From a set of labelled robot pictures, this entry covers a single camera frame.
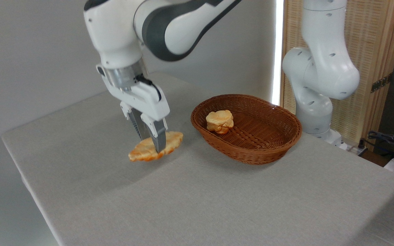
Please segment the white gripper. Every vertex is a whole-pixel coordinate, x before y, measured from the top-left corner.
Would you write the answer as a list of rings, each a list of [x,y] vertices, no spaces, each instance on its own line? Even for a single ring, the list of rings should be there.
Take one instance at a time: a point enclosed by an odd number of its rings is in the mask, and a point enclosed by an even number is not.
[[[121,101],[122,112],[131,121],[140,139],[150,137],[158,153],[164,150],[168,129],[165,117],[169,115],[170,107],[160,87],[131,78],[124,88],[119,88],[107,78],[107,69],[101,64],[96,68],[110,94]]]

